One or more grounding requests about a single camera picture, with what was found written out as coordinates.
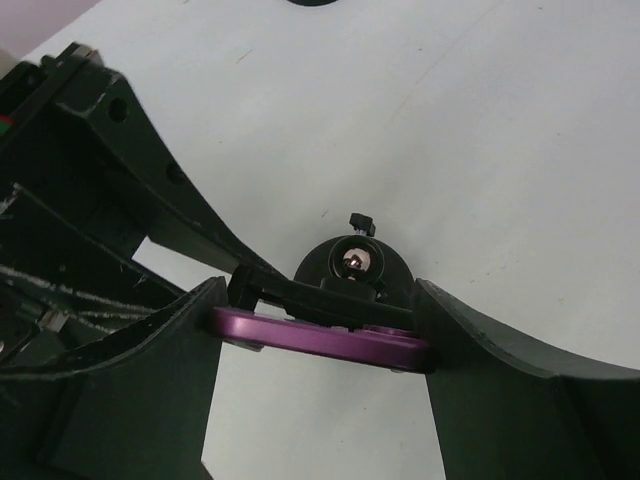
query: purple object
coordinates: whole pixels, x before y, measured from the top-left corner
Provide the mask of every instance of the purple object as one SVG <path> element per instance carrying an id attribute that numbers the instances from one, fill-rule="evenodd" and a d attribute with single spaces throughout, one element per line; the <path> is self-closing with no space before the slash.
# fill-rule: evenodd
<path id="1" fill-rule="evenodd" d="M 424 373 L 429 346 L 411 332 L 365 327 L 347 332 L 290 320 L 274 320 L 243 310 L 216 308 L 208 331 L 224 340 L 247 342 L 322 357 Z"/>

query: black round base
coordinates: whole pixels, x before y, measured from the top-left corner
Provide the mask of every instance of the black round base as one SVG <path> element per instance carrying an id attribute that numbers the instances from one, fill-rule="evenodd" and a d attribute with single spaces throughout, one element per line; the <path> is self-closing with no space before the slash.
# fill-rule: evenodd
<path id="1" fill-rule="evenodd" d="M 321 243 L 302 260 L 293 279 L 296 282 L 319 287 L 324 277 L 331 276 L 329 269 L 329 253 L 333 246 L 341 239 L 336 237 Z M 398 253 L 389 245 L 373 239 L 384 254 L 384 272 L 382 281 L 386 285 L 385 296 L 380 303 L 394 307 L 409 308 L 409 297 L 413 289 L 413 275 L 411 270 Z"/>

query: white table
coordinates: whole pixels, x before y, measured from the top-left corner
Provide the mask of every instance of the white table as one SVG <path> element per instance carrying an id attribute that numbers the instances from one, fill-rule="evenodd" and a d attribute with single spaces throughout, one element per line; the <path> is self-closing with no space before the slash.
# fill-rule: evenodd
<path id="1" fill-rule="evenodd" d="M 361 211 L 417 276 L 640 367 L 639 22 L 637 0 L 103 0 L 30 58 L 99 48 L 284 273 Z M 185 288 L 215 274 L 138 258 Z M 217 480 L 444 477 L 420 376 L 228 346 L 204 460 Z"/>

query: hole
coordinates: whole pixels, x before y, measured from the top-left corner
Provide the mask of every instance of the hole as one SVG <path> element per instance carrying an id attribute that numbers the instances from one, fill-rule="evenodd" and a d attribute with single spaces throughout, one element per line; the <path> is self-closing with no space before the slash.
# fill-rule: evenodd
<path id="1" fill-rule="evenodd" d="M 167 178 L 174 185 L 184 185 L 187 183 L 187 176 L 177 163 L 167 166 Z"/>
<path id="2" fill-rule="evenodd" d="M 290 3 L 300 5 L 302 7 L 322 7 L 338 0 L 288 0 Z"/>
<path id="3" fill-rule="evenodd" d="M 116 123 L 122 123 L 127 119 L 129 108 L 127 102 L 121 98 L 114 98 L 109 104 L 109 118 Z"/>

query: purple bar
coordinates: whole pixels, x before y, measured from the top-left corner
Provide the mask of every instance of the purple bar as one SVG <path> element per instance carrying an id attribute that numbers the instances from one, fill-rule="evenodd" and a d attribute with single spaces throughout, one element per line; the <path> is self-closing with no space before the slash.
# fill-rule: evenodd
<path id="1" fill-rule="evenodd" d="M 216 308 L 209 332 L 224 340 L 247 342 L 322 357 L 337 358 L 404 372 L 424 373 L 429 346 L 411 332 L 365 327 L 346 332 L 333 328 L 274 320 L 243 310 Z"/>

